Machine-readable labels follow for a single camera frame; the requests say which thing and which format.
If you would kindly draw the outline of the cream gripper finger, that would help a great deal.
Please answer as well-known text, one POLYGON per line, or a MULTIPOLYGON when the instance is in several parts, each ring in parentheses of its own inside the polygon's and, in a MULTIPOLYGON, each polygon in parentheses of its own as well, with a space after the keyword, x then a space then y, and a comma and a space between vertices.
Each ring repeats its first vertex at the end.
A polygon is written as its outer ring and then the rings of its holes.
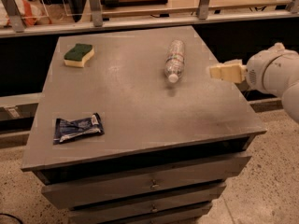
POLYGON ((212 78, 240 84, 245 80, 247 68, 240 63, 217 64, 209 67, 212 78))
POLYGON ((233 59, 233 60, 230 60, 230 61, 226 61, 222 64, 224 64, 224 65, 235 65, 235 64, 236 65, 243 65, 242 60, 240 60, 240 59, 233 59))

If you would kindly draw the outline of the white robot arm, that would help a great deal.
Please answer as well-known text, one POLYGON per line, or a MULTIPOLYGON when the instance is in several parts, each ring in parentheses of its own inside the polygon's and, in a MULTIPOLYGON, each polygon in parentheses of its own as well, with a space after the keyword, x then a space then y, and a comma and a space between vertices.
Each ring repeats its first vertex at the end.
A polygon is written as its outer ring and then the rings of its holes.
POLYGON ((243 64, 235 59, 211 65, 211 78, 240 84, 246 81, 251 89, 281 99, 284 111, 299 123, 299 53, 282 43, 253 55, 243 64))

